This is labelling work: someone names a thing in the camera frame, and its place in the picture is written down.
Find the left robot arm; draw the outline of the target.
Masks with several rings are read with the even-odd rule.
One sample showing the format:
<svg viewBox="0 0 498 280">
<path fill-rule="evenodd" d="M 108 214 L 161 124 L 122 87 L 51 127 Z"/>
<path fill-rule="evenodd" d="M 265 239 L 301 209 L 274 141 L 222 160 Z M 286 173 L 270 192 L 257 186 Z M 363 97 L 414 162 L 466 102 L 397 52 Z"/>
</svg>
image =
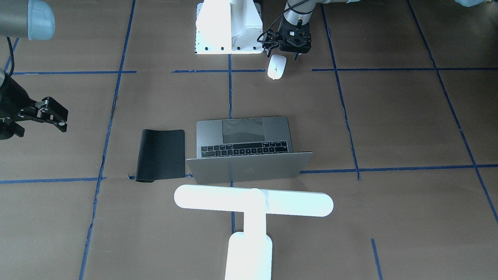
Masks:
<svg viewBox="0 0 498 280">
<path fill-rule="evenodd" d="M 281 52 L 292 53 L 294 60 L 309 53 L 312 42 L 309 21 L 315 7 L 336 2 L 354 5 L 357 0 L 287 0 L 284 11 L 278 17 L 281 22 L 277 32 L 273 33 L 270 27 L 267 31 L 264 43 L 267 53 L 278 47 Z"/>
</svg>

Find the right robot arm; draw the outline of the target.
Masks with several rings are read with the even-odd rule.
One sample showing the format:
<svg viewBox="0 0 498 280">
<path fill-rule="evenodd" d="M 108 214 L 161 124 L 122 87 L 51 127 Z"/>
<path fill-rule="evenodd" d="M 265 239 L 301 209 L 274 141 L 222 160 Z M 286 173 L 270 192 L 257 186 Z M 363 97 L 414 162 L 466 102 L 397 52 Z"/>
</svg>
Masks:
<svg viewBox="0 0 498 280">
<path fill-rule="evenodd" d="M 14 51 L 11 37 L 30 40 L 49 40 L 55 32 L 55 17 L 51 7 L 42 0 L 2 0 L 0 31 L 7 38 L 10 57 Z M 35 101 L 13 78 L 14 60 L 9 73 L 1 71 L 0 88 L 0 137 L 7 140 L 14 135 L 22 138 L 25 129 L 22 121 L 50 123 L 62 132 L 67 131 L 69 111 L 52 97 Z"/>
</svg>

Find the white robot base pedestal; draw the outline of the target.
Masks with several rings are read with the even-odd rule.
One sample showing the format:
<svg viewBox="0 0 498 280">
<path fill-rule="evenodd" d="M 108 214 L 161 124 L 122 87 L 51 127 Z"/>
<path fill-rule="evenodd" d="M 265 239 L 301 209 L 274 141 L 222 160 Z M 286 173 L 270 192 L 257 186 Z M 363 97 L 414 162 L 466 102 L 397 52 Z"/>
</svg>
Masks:
<svg viewBox="0 0 498 280">
<path fill-rule="evenodd" d="M 198 3 L 195 54 L 260 54 L 261 7 L 253 0 L 205 0 Z"/>
</svg>

